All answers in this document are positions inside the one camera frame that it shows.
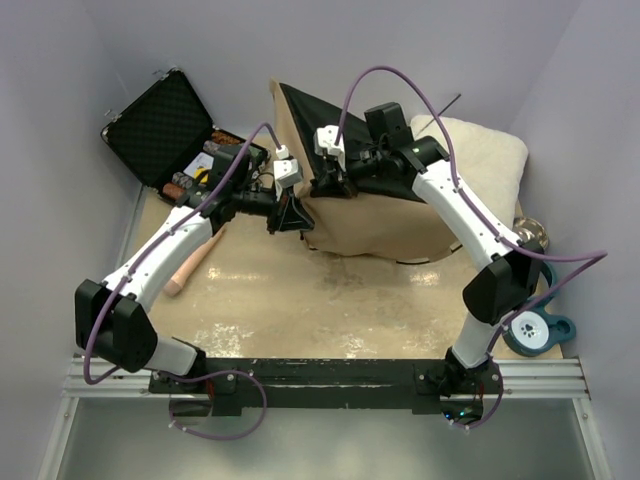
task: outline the white fleece pillow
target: white fleece pillow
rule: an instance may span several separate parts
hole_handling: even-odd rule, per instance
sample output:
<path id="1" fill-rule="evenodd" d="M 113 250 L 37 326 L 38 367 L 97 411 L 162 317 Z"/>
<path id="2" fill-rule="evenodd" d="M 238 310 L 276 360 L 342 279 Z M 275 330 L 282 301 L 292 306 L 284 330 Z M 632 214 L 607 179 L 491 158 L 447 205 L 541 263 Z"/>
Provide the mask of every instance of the white fleece pillow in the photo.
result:
<path id="1" fill-rule="evenodd" d="M 434 137 L 446 149 L 444 136 L 430 115 L 411 120 L 415 138 Z M 529 154 L 518 137 L 475 123 L 443 117 L 451 135 L 460 175 L 505 225 L 512 226 L 520 180 Z"/>

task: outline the black cable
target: black cable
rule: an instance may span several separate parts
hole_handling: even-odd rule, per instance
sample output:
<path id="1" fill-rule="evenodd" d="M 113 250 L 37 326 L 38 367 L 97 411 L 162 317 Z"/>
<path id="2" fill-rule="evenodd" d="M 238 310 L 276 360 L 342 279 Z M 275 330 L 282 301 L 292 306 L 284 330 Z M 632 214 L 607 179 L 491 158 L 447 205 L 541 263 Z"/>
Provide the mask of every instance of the black cable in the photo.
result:
<path id="1" fill-rule="evenodd" d="M 265 175 L 269 175 L 269 176 L 271 176 L 271 178 L 273 178 L 273 185 L 275 185 L 276 177 L 275 177 L 275 175 L 274 175 L 272 172 L 262 172 L 262 173 L 258 174 L 258 176 L 255 178 L 255 180 L 253 181 L 253 183 L 254 183 L 254 184 L 255 184 L 255 183 L 259 184 L 261 188 L 262 188 L 262 187 L 264 187 L 264 182 L 260 179 L 260 177 L 263 177 L 263 176 L 265 176 Z"/>
<path id="2" fill-rule="evenodd" d="M 426 265 L 427 263 L 431 263 L 431 260 L 425 260 L 424 262 L 416 262 L 416 263 L 411 263 L 411 262 L 401 262 L 400 260 L 396 260 L 396 263 L 398 265 Z"/>
<path id="3" fill-rule="evenodd" d="M 446 112 L 447 110 L 449 110 L 449 107 L 450 107 L 451 105 L 453 105 L 454 103 L 456 103 L 456 102 L 458 101 L 458 99 L 459 99 L 461 96 L 462 96 L 462 94 L 461 94 L 461 93 L 457 94 L 453 100 L 451 100 L 449 103 L 447 103 L 447 105 L 445 105 L 445 107 L 444 107 L 442 110 L 440 110 L 440 111 L 438 112 L 438 116 L 442 115 L 444 112 Z M 427 125 L 426 125 L 426 126 L 425 126 L 421 131 L 425 131 L 425 130 L 427 129 L 427 127 L 428 127 L 429 125 L 431 125 L 431 124 L 432 124 L 433 122 L 435 122 L 435 121 L 436 121 L 436 119 L 435 119 L 435 118 L 432 118 L 432 119 L 431 119 L 431 121 L 430 121 L 429 123 L 427 123 Z"/>
<path id="4" fill-rule="evenodd" d="M 289 195 L 289 201 L 291 202 L 293 211 L 296 212 L 300 218 L 302 218 L 309 224 L 309 228 L 304 230 L 301 229 L 300 232 L 308 232 L 310 230 L 313 230 L 312 225 L 315 225 L 315 222 L 312 219 L 310 219 L 308 215 L 304 215 L 298 210 L 298 208 L 296 207 L 296 197 L 295 197 L 295 194 L 293 193 L 293 187 L 290 187 L 290 188 L 291 188 L 291 191 L 288 192 L 287 194 Z"/>

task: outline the gray wall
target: gray wall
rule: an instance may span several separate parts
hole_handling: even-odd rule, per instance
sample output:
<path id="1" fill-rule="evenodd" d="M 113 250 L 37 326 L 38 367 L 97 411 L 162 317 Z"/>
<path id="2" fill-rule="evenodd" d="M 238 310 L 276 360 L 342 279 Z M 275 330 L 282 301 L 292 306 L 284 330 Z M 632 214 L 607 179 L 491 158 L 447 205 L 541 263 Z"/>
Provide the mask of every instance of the gray wall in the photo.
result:
<path id="1" fill-rule="evenodd" d="M 76 0 L 0 3 L 0 465 L 35 478 L 73 352 L 73 292 L 113 267 L 136 183 L 99 139 L 125 92 Z"/>
<path id="2" fill-rule="evenodd" d="M 530 149 L 524 208 L 548 227 L 553 252 L 610 252 L 557 308 L 576 321 L 567 353 L 582 358 L 619 479 L 640 471 L 638 25 L 637 0 L 584 0 L 511 127 Z"/>
<path id="3" fill-rule="evenodd" d="M 452 114 L 505 129 L 579 3 L 85 0 L 132 95 L 177 64 L 216 120 L 239 131 L 272 118 L 271 76 L 342 103 L 357 73 L 379 63 L 405 70 L 436 105 L 462 92 Z M 362 85 L 354 112 L 391 99 L 423 111 L 388 74 Z"/>

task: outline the black base bar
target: black base bar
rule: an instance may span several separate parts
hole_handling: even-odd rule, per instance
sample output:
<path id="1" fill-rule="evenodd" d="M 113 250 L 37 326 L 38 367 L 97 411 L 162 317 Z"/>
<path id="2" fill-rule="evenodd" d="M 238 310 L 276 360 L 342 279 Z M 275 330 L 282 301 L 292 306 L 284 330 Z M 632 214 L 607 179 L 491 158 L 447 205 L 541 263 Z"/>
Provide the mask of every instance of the black base bar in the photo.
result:
<path id="1" fill-rule="evenodd" d="M 266 391 L 269 408 L 406 409 L 418 415 L 441 413 L 438 388 L 444 369 L 444 360 L 424 359 L 206 359 L 207 372 L 241 370 L 254 376 Z M 497 394 L 494 374 L 495 367 L 487 366 L 453 393 L 474 395 L 483 384 L 485 395 Z M 258 389 L 246 378 L 225 376 L 212 382 L 213 415 L 240 415 L 245 407 L 262 406 Z M 151 378 L 149 392 L 207 394 L 205 382 L 185 384 L 162 377 Z M 197 409 L 180 413 L 198 415 Z"/>

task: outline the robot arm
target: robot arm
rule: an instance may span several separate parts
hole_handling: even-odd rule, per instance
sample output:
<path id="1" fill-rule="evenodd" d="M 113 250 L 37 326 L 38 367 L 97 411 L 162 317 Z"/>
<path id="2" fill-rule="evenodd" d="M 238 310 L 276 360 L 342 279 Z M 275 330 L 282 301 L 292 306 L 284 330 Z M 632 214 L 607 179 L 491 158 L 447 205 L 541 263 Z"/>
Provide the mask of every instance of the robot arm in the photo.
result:
<path id="1" fill-rule="evenodd" d="M 377 146 L 360 152 L 359 161 L 343 167 L 340 159 L 346 157 L 344 146 L 342 142 L 335 144 L 337 127 L 332 125 L 316 132 L 316 153 L 341 170 L 334 181 L 345 195 L 357 194 L 352 180 L 373 175 L 393 178 L 410 186 L 417 197 L 435 208 L 469 252 L 479 273 L 463 291 L 467 317 L 446 358 L 453 372 L 450 377 L 464 378 L 486 365 L 500 320 L 524 304 L 534 292 L 542 262 L 505 246 L 459 192 L 465 191 L 502 237 L 535 252 L 541 253 L 542 248 L 535 241 L 523 244 L 464 180 L 458 177 L 458 187 L 454 185 L 447 152 L 431 137 L 414 140 L 400 105 L 387 103 L 372 108 L 365 112 L 365 118 Z"/>
<path id="2" fill-rule="evenodd" d="M 225 152 L 216 157 L 217 168 L 225 170 L 233 155 Z M 313 221 L 293 193 L 293 186 L 302 180 L 297 161 L 280 159 L 274 165 L 277 188 L 255 188 L 244 176 L 235 178 L 223 189 L 223 194 L 192 216 L 180 228 L 172 230 L 176 222 L 205 201 L 213 185 L 188 190 L 171 210 L 163 225 L 149 241 L 122 267 L 109 274 L 100 284 L 85 280 L 75 293 L 76 344 L 87 348 L 89 335 L 107 299 L 123 278 L 127 283 L 120 289 L 110 312 L 102 323 L 94 344 L 94 353 L 129 372 L 140 369 L 160 370 L 184 376 L 193 373 L 198 356 L 196 347 L 174 338 L 158 335 L 149 322 L 148 313 L 158 294 L 175 271 L 237 212 L 267 218 L 270 233 L 288 230 L 308 230 Z M 215 179 L 213 170 L 210 177 Z M 159 237 L 169 235 L 147 254 L 144 261 L 129 276 L 148 247 Z"/>

